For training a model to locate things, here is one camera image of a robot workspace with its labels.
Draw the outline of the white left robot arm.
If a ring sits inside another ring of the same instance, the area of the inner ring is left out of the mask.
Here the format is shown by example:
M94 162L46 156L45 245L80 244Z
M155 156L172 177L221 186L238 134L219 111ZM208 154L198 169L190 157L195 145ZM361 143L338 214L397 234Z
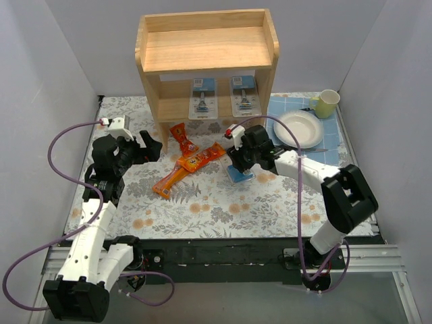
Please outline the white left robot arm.
M123 176L133 165L159 160L162 144L140 131L135 138L106 135L92 144L92 164L84 175L82 231L74 235L65 263L54 280L46 281L43 296L61 321L100 323L109 308L109 292L125 269L138 269L144 260L134 236L114 239L101 256L107 228L116 214L124 189Z

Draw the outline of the wooden two-tier shelf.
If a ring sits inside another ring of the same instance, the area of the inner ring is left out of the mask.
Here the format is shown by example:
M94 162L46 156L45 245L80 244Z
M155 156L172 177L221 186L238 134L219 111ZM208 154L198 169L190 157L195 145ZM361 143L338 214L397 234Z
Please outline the wooden two-tier shelf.
M188 119L192 80L200 73L253 71L266 114L278 59L269 9L141 16L135 61L163 150L169 124Z

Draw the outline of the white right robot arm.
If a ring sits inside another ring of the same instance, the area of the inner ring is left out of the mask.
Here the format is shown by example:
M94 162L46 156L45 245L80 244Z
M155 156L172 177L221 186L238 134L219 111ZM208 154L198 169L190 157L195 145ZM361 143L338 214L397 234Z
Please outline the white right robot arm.
M322 194L327 221L300 247L295 257L301 265L323 267L330 252L379 207L361 170L353 164L339 168L301 157L293 149L274 145L261 125L248 129L232 125L225 137L234 143L227 154L239 172L260 165Z

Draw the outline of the blue razor blister pack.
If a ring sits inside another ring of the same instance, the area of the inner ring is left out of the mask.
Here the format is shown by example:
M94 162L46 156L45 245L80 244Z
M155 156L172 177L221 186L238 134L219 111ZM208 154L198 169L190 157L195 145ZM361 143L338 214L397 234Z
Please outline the blue razor blister pack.
M226 171L228 178L233 184L247 182L255 178L255 175L251 170L241 173L236 168L234 168L232 161L228 156L221 158L221 164Z
M233 76L230 81L232 115L261 115L261 105L254 76Z
M192 80L188 119L216 120L218 118L217 81L214 78Z

